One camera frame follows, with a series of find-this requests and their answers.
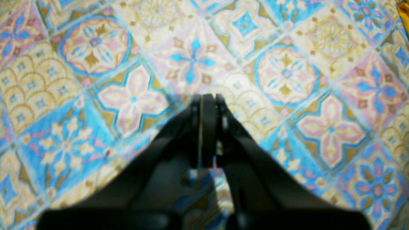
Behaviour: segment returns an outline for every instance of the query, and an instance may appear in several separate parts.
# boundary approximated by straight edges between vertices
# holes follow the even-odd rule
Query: blue floral tile
[[[267,0],[277,19],[295,24],[305,20],[324,6],[319,0]]]
[[[378,42],[393,26],[392,17],[379,1],[339,0],[337,4],[350,20],[356,22],[370,44]]]
[[[81,95],[34,123],[19,136],[22,160],[50,201],[110,158],[112,134],[90,99]]]
[[[386,229],[407,197],[407,187],[390,153],[379,142],[366,147],[339,177],[338,190],[364,212],[374,229]]]
[[[263,140],[260,146],[305,188],[316,195],[325,192],[328,179],[324,171],[285,124]]]

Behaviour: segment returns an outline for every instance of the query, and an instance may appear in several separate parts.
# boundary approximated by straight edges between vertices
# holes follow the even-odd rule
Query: decorative tile
[[[260,146],[310,192],[318,196],[324,193],[328,185],[324,171],[286,125],[277,128]]]
[[[84,17],[56,35],[52,44],[86,87],[139,54],[138,44],[111,8]]]
[[[237,0],[215,12],[210,23],[217,37],[237,58],[250,58],[282,33],[264,4],[257,0]]]
[[[51,203],[50,208],[65,208],[78,203],[91,196],[97,189],[97,172],[66,191],[60,198]],[[55,196],[55,190],[48,190],[48,196]]]
[[[406,202],[389,224],[388,230],[409,229],[409,203]]]
[[[146,63],[135,64],[95,87],[96,105],[119,137],[133,137],[173,115],[176,99]]]
[[[26,0],[3,0],[0,2],[0,22],[6,21]]]
[[[56,33],[88,12],[97,10],[105,0],[36,0],[36,5],[50,34]]]
[[[381,138],[409,182],[409,102],[382,131]]]
[[[380,133],[406,101],[405,88],[377,53],[371,53],[337,82],[339,89]]]
[[[151,60],[178,95],[202,92],[234,69],[233,57],[202,20],[167,40]]]
[[[368,143],[367,129],[351,108],[328,92],[293,118],[295,134],[324,169],[342,170]]]
[[[119,0],[113,7],[145,50],[157,49],[196,16],[189,0]]]
[[[0,69],[42,39],[41,19],[31,1],[27,1],[0,25]]]
[[[396,4],[395,0],[382,0],[379,1],[378,4],[380,4],[388,12],[394,22],[400,19],[398,5]]]
[[[335,186],[331,186],[325,193],[321,196],[321,199],[336,205],[337,207],[343,209],[351,209],[350,204],[345,200],[344,196],[337,190]]]
[[[34,123],[19,139],[22,160],[33,168],[50,202],[108,163],[114,142],[83,95]]]
[[[51,203],[50,208],[65,208],[91,196],[94,192],[102,189],[115,178],[125,167],[121,156],[114,156],[110,162],[103,165],[96,172],[66,191],[60,198]],[[48,190],[48,196],[55,196],[55,190]]]
[[[408,87],[409,44],[399,30],[392,30],[380,44],[381,56],[392,72]]]
[[[0,223],[5,229],[32,218],[45,203],[17,152],[11,146],[0,153]]]
[[[366,214],[374,229],[386,226],[404,202],[402,175],[378,142],[364,149],[339,178],[338,189],[354,209]]]
[[[283,117],[316,95],[327,79],[289,37],[269,47],[244,70]]]
[[[97,173],[97,179],[95,189],[99,190],[111,182],[123,169],[127,166],[128,162],[122,156],[117,156],[108,164],[102,166]]]
[[[287,22],[289,28],[307,19],[325,4],[318,0],[267,0],[271,11],[281,22]]]
[[[268,99],[243,73],[232,73],[204,93],[221,94],[229,110],[256,142],[270,136],[283,122]]]
[[[299,23],[291,37],[332,79],[342,76],[369,51],[365,37],[333,4]]]
[[[80,90],[48,41],[38,43],[0,72],[1,95],[17,134]]]
[[[9,118],[7,116],[7,111],[0,106],[0,149],[3,148],[8,142],[10,142],[13,137],[13,129]]]
[[[232,1],[234,0],[190,0],[191,4],[200,15],[207,15],[214,12]]]
[[[393,25],[393,19],[383,8],[381,1],[374,0],[338,0],[337,5],[350,21],[355,21],[358,29],[371,44],[384,37]]]

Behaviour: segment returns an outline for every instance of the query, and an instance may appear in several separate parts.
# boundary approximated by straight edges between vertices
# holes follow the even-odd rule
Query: pink flower motif
[[[140,126],[143,113],[158,115],[169,103],[159,92],[149,91],[150,74],[144,66],[129,72],[125,87],[110,85],[99,93],[105,107],[118,109],[117,125],[125,137]]]
[[[82,81],[82,85],[85,87],[88,87],[92,84],[92,80],[90,77],[86,77],[83,81]]]
[[[106,9],[103,11],[103,13],[104,13],[106,16],[109,16],[109,15],[112,14],[112,9],[108,7],[108,8],[106,8]]]
[[[344,106],[335,96],[326,98],[321,108],[320,116],[307,115],[297,126],[304,135],[320,140],[321,157],[334,167],[342,160],[343,144],[357,144],[365,133],[357,123],[342,119]]]

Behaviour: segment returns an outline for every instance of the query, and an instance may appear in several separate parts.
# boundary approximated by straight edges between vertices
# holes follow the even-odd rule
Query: blue cross motif
[[[54,77],[55,75],[58,74],[58,72],[55,71],[54,67],[51,67],[50,69],[47,70],[47,74],[48,74],[50,77]]]
[[[17,68],[18,68],[18,70],[19,70],[20,72],[23,71],[23,70],[25,69],[24,63],[23,63],[23,62],[20,62],[20,63],[17,65]]]
[[[238,81],[238,82],[236,82],[236,83],[234,83],[234,87],[236,88],[236,89],[240,89],[241,88],[241,83]]]
[[[383,86],[381,87],[381,73],[376,69],[376,67],[373,67],[371,75],[374,77],[376,86],[370,86],[366,82],[361,82],[357,84],[357,87],[359,90],[362,92],[367,92],[367,91],[374,91],[375,92],[375,110],[377,113],[381,113],[382,110],[384,109],[384,105],[381,102],[381,99],[379,95],[382,93],[386,95],[388,98],[392,98],[397,95],[397,92],[390,86]]]
[[[13,40],[15,39],[26,40],[31,37],[30,33],[27,30],[19,31],[23,23],[24,23],[24,14],[21,14],[16,20],[16,23],[14,25],[12,32],[9,30],[6,30],[0,33],[0,41],[6,41],[8,39],[4,47],[3,53],[1,54],[3,57],[9,55],[9,53],[11,52]]]
[[[9,98],[9,100],[10,100],[10,103],[14,103],[14,102],[16,102],[17,101],[17,97],[16,97],[16,95],[15,94],[13,94],[10,98]]]
[[[25,116],[22,113],[20,113],[16,118],[19,123],[25,120]]]
[[[61,95],[64,95],[64,94],[68,93],[68,90],[67,90],[67,88],[66,88],[65,86],[63,86],[63,87],[60,87],[60,88],[58,89],[58,92],[59,92]]]
[[[34,81],[31,81],[31,82],[29,82],[29,83],[27,84],[27,87],[28,87],[29,90],[34,89],[36,86],[37,86],[37,85],[36,85],[36,83],[35,83]]]
[[[248,100],[246,103],[248,106],[250,106],[250,108],[257,104],[256,102],[253,101],[253,99]]]
[[[399,128],[400,128],[401,131],[405,131],[406,125],[405,125],[404,123],[401,123],[401,124],[399,125]]]
[[[268,125],[268,124],[270,124],[270,121],[267,119],[267,117],[263,117],[261,119],[261,123],[263,123],[263,125]]]
[[[396,143],[396,139],[395,139],[394,136],[389,137],[388,141],[389,141],[391,144],[395,144],[395,143]]]
[[[172,55],[172,56],[170,57],[170,58],[172,58],[175,62],[181,62],[181,61],[188,61],[188,62],[190,62],[189,70],[188,70],[188,72],[186,73],[186,76],[185,76],[185,77],[186,77],[186,82],[187,82],[188,84],[192,84],[193,80],[196,78],[195,72],[194,72],[194,68],[195,68],[195,65],[196,65],[197,63],[203,64],[203,65],[205,65],[206,67],[214,66],[214,65],[216,64],[216,62],[214,62],[214,61],[212,61],[211,59],[206,58],[206,57],[197,59],[197,57],[196,57],[196,56],[197,56],[197,52],[198,52],[198,50],[199,50],[200,47],[201,47],[200,41],[199,41],[198,38],[196,38],[196,39],[192,42],[191,47],[192,47],[192,49],[193,49],[193,51],[192,51],[192,56],[191,56],[191,57],[184,57],[184,56],[182,56],[181,54],[174,54],[174,55]]]
[[[10,80],[9,80],[8,77],[4,77],[1,81],[2,81],[2,83],[3,83],[4,86],[8,85],[9,82],[10,82]]]
[[[45,102],[43,99],[41,99],[40,101],[36,102],[36,105],[38,108],[43,108],[44,106],[46,106]]]

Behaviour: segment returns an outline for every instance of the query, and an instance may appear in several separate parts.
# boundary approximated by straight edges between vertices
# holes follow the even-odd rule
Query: blue flower motif
[[[398,192],[398,188],[392,183],[394,178],[393,168],[384,168],[380,158],[376,158],[373,167],[361,165],[360,173],[365,181],[358,181],[355,190],[358,195],[364,196],[361,201],[361,208],[370,211],[375,221],[382,216],[382,212],[390,212],[392,208],[391,196]]]
[[[13,49],[14,40],[25,40],[31,37],[30,33],[27,32],[26,30],[19,31],[23,22],[24,22],[24,14],[21,14],[16,20],[16,23],[14,24],[13,31],[5,30],[2,33],[0,33],[1,41],[5,41],[8,39],[7,44],[2,52],[3,57],[9,55],[9,53]]]
[[[354,18],[358,22],[363,22],[369,31],[375,27],[382,28],[380,19],[384,16],[377,10],[377,3],[374,0],[355,0],[355,2],[348,3],[348,6],[356,11]]]

